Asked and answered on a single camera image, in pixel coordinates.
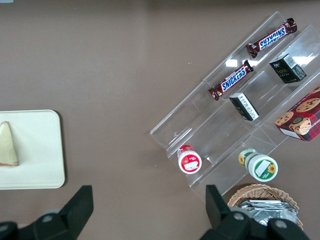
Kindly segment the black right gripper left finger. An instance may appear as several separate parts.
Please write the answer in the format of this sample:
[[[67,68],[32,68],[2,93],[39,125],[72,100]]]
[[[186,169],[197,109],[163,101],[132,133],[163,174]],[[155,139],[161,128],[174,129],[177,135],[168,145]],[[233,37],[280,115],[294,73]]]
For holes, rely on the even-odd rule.
[[[93,189],[83,185],[57,213],[47,213],[18,228],[14,221],[0,223],[2,240],[76,240],[94,210]]]

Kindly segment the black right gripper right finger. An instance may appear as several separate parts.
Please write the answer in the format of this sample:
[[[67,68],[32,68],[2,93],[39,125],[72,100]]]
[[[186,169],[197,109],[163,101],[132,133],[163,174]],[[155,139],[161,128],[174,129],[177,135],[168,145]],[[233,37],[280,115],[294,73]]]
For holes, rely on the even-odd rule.
[[[231,211],[217,187],[206,186],[205,207],[211,224],[202,240],[308,240],[293,222],[273,218],[266,226],[240,211]]]

